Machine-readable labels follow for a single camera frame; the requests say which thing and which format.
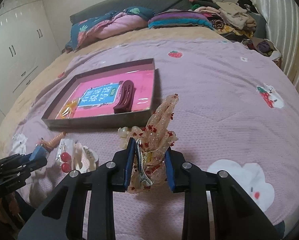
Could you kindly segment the sheer sequin bow hair clip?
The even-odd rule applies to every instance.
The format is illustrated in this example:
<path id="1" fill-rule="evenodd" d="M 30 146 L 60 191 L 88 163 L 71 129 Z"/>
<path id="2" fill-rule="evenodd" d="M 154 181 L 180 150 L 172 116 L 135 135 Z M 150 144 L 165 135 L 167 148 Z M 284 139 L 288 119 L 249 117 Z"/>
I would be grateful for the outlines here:
<path id="1" fill-rule="evenodd" d="M 150 116 L 145 127 L 134 127 L 127 133 L 127 139 L 139 141 L 145 175 L 152 182 L 151 185 L 140 182 L 140 173 L 135 167 L 127 189 L 129 193 L 140 193 L 165 182 L 165 153 L 178 140 L 175 132 L 168 130 L 178 101 L 178 94 L 167 96 Z"/>

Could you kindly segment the pile of mixed clothes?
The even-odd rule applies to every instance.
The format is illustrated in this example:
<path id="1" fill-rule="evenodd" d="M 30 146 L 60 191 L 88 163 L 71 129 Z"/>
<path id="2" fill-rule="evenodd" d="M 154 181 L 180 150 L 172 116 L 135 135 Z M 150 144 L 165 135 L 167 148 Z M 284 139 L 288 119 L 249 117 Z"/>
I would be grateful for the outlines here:
<path id="1" fill-rule="evenodd" d="M 267 39 L 267 22 L 251 0 L 238 0 L 237 3 L 213 0 L 189 2 L 192 4 L 191 10 L 204 15 L 219 35 L 232 42 L 240 42 L 281 66 L 282 55 Z"/>

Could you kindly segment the dark grey headboard cushion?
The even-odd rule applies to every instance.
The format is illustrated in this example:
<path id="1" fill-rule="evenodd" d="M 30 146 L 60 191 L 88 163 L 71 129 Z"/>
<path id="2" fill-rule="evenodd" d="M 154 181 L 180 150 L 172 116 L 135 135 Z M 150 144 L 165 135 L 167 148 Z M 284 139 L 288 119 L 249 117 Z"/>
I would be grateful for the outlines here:
<path id="1" fill-rule="evenodd" d="M 189 0 L 105 0 L 70 16 L 70 22 L 77 24 L 92 17 L 99 17 L 112 10 L 122 11 L 132 6 L 144 7 L 156 14 L 169 9 L 188 10 L 191 7 Z"/>

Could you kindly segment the cream flower hair clip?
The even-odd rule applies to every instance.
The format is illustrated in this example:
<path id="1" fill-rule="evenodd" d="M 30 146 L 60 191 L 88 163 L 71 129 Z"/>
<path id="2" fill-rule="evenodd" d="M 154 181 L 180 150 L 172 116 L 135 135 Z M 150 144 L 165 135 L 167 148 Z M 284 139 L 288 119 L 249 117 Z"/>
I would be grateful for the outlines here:
<path id="1" fill-rule="evenodd" d="M 118 136 L 120 138 L 120 148 L 125 149 L 127 147 L 127 136 L 130 129 L 128 127 L 121 127 L 118 129 Z"/>

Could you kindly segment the white hair claw clip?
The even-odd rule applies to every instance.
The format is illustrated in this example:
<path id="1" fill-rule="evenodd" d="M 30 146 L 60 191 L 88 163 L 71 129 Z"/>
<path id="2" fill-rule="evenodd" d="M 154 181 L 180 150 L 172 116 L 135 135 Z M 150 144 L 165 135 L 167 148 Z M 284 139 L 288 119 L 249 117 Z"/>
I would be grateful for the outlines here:
<path id="1" fill-rule="evenodd" d="M 95 151 L 80 143 L 74 145 L 74 168 L 80 173 L 96 170 L 99 166 L 99 156 Z"/>

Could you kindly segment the white wardrobe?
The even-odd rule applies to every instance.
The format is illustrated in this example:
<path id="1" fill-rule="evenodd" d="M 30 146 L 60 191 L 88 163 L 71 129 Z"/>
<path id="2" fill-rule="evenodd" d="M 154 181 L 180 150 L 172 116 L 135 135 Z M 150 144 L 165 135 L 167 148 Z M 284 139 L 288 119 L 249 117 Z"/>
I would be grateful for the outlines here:
<path id="1" fill-rule="evenodd" d="M 43 0 L 3 0 L 0 4 L 0 110 L 16 99 L 57 57 Z"/>

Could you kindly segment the shallow brown cardboard box lid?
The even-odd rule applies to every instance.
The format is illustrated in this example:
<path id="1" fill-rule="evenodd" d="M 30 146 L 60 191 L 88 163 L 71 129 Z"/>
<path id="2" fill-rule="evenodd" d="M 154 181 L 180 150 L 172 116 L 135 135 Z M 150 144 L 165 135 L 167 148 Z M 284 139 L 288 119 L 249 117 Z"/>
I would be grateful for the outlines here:
<path id="1" fill-rule="evenodd" d="M 42 116 L 51 130 L 145 126 L 155 110 L 154 59 L 75 75 Z"/>

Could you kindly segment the dark maroon hair claw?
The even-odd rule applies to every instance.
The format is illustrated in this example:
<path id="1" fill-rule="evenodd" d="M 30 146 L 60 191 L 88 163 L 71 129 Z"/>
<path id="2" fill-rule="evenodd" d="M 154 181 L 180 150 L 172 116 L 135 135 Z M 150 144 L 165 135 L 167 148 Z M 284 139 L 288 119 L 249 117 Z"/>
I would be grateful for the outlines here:
<path id="1" fill-rule="evenodd" d="M 132 110 L 135 91 L 133 81 L 126 80 L 122 84 L 120 100 L 113 108 L 115 114 L 127 113 Z"/>

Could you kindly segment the navy pink strawberry comforter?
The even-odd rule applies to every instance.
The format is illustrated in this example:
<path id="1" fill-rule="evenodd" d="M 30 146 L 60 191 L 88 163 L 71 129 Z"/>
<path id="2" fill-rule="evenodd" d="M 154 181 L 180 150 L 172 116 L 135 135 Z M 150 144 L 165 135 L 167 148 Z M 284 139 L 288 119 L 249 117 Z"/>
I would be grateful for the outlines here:
<path id="1" fill-rule="evenodd" d="M 65 51 L 67 53 L 77 51 L 112 36 L 144 29 L 148 27 L 148 21 L 154 15 L 151 9 L 132 6 L 75 23 L 71 27 L 70 41 L 65 45 Z"/>

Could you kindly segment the red ball earrings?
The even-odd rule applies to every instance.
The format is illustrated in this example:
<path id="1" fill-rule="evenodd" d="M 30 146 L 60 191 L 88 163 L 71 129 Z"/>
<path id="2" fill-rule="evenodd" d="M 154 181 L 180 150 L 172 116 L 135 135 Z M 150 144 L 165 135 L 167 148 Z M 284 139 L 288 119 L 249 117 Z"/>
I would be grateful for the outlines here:
<path id="1" fill-rule="evenodd" d="M 56 163 L 60 165 L 63 173 L 73 170 L 74 141 L 72 139 L 61 139 L 57 148 Z"/>

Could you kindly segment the purple teal striped blanket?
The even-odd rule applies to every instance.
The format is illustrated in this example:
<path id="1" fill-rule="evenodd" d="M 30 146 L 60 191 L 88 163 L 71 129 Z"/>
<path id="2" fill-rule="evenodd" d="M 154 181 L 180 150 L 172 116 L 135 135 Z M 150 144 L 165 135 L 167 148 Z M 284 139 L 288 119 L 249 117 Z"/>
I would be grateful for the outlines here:
<path id="1" fill-rule="evenodd" d="M 213 30 L 212 23 L 199 12 L 169 10 L 156 14 L 148 21 L 149 29 L 171 27 L 207 27 Z"/>

